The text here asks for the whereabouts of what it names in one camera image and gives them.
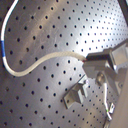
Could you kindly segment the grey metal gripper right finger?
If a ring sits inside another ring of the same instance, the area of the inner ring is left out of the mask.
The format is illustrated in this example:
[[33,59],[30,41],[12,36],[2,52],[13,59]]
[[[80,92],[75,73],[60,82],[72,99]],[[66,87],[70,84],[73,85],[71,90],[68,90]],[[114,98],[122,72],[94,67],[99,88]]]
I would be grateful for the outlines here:
[[107,60],[109,63],[115,63],[114,57],[112,55],[112,49],[104,49],[102,52],[89,53],[86,57],[86,60]]

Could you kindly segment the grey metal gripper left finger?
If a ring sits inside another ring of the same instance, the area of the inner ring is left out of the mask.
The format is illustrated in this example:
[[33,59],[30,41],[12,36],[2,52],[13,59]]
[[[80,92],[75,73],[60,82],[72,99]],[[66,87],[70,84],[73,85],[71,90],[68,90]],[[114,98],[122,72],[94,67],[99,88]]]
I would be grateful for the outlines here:
[[113,70],[107,61],[87,61],[83,70],[88,78],[94,78],[98,86],[107,83],[117,95],[121,93],[125,81],[126,68]]

